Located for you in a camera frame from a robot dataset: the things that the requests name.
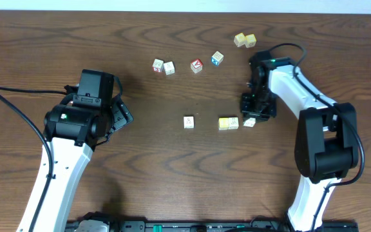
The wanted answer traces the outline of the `wooden block with M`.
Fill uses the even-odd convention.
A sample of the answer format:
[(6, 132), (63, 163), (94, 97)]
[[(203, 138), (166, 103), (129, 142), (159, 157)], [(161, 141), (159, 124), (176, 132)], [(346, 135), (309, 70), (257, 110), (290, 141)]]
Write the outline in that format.
[(243, 126), (252, 128), (256, 124), (255, 118), (248, 118), (243, 122)]

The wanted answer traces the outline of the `wooden block with figure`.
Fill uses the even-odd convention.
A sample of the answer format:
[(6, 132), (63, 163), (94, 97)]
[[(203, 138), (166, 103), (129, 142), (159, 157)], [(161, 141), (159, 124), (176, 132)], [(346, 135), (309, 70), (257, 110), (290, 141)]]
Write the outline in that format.
[(229, 130), (236, 130), (239, 128), (239, 118), (238, 117), (229, 117), (228, 118), (228, 129)]

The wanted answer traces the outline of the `yellow top block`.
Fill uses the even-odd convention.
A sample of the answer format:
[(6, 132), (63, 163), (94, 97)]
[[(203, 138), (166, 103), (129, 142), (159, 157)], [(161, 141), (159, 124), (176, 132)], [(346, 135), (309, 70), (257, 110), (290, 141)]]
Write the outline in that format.
[(219, 130), (229, 129), (229, 118), (228, 117), (220, 117), (218, 119), (218, 129)]

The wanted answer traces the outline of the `wooden A block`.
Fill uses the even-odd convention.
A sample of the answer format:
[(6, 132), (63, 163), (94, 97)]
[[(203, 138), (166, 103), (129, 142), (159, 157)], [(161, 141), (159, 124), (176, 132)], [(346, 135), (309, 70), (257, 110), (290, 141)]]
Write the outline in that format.
[(185, 116), (184, 117), (184, 128), (185, 129), (193, 129), (195, 126), (194, 117), (193, 116)]

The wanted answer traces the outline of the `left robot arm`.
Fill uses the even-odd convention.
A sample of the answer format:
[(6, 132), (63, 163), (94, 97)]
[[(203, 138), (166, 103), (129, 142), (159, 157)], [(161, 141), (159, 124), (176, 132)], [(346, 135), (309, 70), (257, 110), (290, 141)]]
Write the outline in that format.
[(133, 121), (117, 76), (84, 69), (44, 118), (43, 153), (18, 231), (64, 231), (81, 176), (97, 146)]

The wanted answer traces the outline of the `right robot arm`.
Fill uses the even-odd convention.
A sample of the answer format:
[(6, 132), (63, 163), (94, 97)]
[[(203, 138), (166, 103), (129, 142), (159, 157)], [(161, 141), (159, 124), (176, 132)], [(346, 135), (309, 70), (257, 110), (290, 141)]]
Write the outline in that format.
[(255, 53), (249, 65), (251, 90), (242, 95), (243, 125), (275, 117), (277, 99), (296, 116), (294, 159), (300, 182), (287, 218), (292, 231), (317, 231), (332, 190), (354, 183), (356, 177), (344, 178), (350, 169), (364, 166), (356, 110), (321, 93), (290, 57), (274, 58), (264, 50)]

